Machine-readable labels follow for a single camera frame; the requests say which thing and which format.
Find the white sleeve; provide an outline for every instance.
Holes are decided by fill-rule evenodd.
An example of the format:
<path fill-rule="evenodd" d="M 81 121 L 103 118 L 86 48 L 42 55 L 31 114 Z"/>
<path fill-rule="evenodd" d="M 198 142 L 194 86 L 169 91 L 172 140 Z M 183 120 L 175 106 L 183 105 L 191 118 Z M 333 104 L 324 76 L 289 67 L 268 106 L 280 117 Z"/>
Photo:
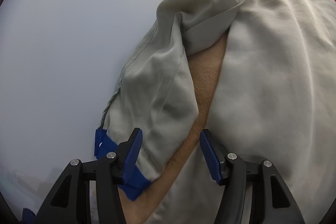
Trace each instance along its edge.
<path fill-rule="evenodd" d="M 136 168 L 147 181 L 161 175 L 198 115 L 187 55 L 214 44 L 243 1 L 163 0 L 156 22 L 124 66 L 104 128 L 115 144 L 127 140 L 133 128 L 142 129 Z M 145 187 L 138 181 L 129 182 L 137 194 L 124 189 L 130 199 Z"/>

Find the blue trim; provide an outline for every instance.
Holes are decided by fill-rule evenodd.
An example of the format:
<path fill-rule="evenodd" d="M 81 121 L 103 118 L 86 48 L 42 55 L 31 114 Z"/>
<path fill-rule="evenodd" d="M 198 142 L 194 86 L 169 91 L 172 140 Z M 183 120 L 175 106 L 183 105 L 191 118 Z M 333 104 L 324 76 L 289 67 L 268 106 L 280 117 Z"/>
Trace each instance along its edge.
<path fill-rule="evenodd" d="M 114 152 L 117 148 L 117 144 L 106 133 L 107 130 L 102 128 L 96 130 L 94 151 L 97 159 L 105 156 L 108 152 Z M 150 184 L 151 182 L 142 175 L 138 167 L 134 167 L 133 174 L 127 183 L 125 185 L 118 185 L 118 187 L 125 192 L 128 199 L 134 201 Z"/>

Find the seam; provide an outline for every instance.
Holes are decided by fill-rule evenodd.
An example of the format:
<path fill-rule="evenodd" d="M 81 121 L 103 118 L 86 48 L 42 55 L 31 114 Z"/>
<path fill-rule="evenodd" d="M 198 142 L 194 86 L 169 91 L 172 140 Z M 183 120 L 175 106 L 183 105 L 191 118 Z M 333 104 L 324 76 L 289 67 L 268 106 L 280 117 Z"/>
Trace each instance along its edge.
<path fill-rule="evenodd" d="M 151 129 L 149 130 L 149 132 L 152 131 L 154 125 L 157 124 L 157 119 L 158 119 L 158 117 L 159 117 L 159 116 L 161 115 L 161 113 L 162 113 L 162 109 L 163 109 L 163 106 L 165 105 L 165 103 L 166 103 L 166 101 L 167 101 L 167 97 L 168 97 L 169 91 L 171 90 L 171 87 L 172 87 L 172 85 L 173 85 L 174 79 L 175 79 L 175 77 L 176 77 L 176 75 L 177 75 L 177 73 L 178 73 L 178 71 L 179 71 L 179 69 L 180 69 L 181 61 L 182 61 L 182 57 L 183 57 L 184 54 L 185 54 L 184 46 L 182 46 L 182 47 L 183 47 L 183 52 L 182 52 L 182 55 L 180 56 L 179 64 L 178 64 L 178 66 L 177 66 L 177 68 L 176 68 L 176 71 L 175 71 L 175 73 L 174 73 L 174 76 L 172 77 L 172 80 L 171 80 L 171 82 L 170 82 L 169 88 L 167 89 L 167 92 L 166 92 L 166 95 L 165 95 L 165 99 L 164 99 L 164 101 L 163 101 L 163 103 L 162 103 L 161 109 L 160 109 L 159 113 L 157 114 L 157 116 L 155 117 L 155 121 L 153 122 L 153 125 L 152 125 Z M 153 160 L 152 156 L 151 156 L 149 153 L 147 153 L 147 150 L 146 150 L 146 149 L 143 150 L 142 155 L 146 157 L 146 160 L 148 160 L 149 162 L 151 162 L 151 163 L 153 164 L 153 165 L 152 165 L 152 168 L 155 169 L 155 171 L 156 171 L 157 173 L 161 174 L 161 171 L 158 170 L 158 168 L 157 168 L 158 164 L 156 163 L 156 161 Z"/>
<path fill-rule="evenodd" d="M 138 53 L 136 54 L 136 56 L 132 56 L 127 63 L 129 63 L 127 66 L 125 66 L 123 69 L 122 69 L 122 72 L 119 76 L 119 83 L 117 85 L 117 88 L 115 89 L 115 91 L 113 92 L 113 95 L 112 97 L 110 98 L 110 100 L 108 101 L 107 103 L 107 107 L 105 107 L 104 111 L 103 111 L 103 114 L 102 114 L 102 118 L 101 118 L 101 123 L 100 123 L 100 127 L 103 128 L 104 125 L 105 125 L 105 120 L 106 120 L 106 116 L 107 116 L 107 113 L 108 111 L 110 110 L 110 107 L 112 106 L 112 103 L 113 103 L 113 100 L 115 99 L 115 96 L 118 94 L 118 92 L 120 91 L 120 88 L 121 88 L 121 82 L 122 82 L 122 79 L 124 78 L 124 74 L 125 74 L 125 71 L 127 70 L 127 68 L 139 57 L 139 55 L 148 47 L 148 45 L 153 41 L 153 38 L 154 38 L 154 35 L 156 34 L 158 30 L 158 23 L 156 22 L 155 24 L 155 29 L 154 31 L 152 32 L 152 37 L 149 39 L 149 42 L 147 43 L 147 45 Z"/>

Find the blue fabric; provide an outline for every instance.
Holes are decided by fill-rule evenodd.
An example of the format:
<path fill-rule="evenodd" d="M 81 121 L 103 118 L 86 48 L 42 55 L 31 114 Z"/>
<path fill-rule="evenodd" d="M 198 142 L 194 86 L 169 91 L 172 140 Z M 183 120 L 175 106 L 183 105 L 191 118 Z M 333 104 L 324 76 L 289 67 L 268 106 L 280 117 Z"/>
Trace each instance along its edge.
<path fill-rule="evenodd" d="M 33 224 L 35 220 L 35 214 L 28 208 L 23 208 L 22 211 L 22 224 Z"/>
<path fill-rule="evenodd" d="M 106 132 L 107 130 L 102 128 L 96 130 L 94 150 L 97 159 L 117 149 L 117 144 L 111 140 Z M 133 174 L 127 183 L 125 185 L 118 185 L 118 187 L 125 192 L 128 199 L 134 201 L 150 184 L 151 182 L 142 175 L 138 167 L 134 167 Z"/>

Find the white wall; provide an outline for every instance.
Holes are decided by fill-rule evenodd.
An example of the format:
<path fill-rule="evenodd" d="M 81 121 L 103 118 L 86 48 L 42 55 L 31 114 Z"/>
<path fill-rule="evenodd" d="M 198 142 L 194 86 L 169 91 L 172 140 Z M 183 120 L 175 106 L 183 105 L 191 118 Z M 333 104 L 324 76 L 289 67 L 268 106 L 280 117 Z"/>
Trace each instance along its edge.
<path fill-rule="evenodd" d="M 0 7 L 0 190 L 35 213 L 95 129 L 161 0 L 4 0 Z"/>

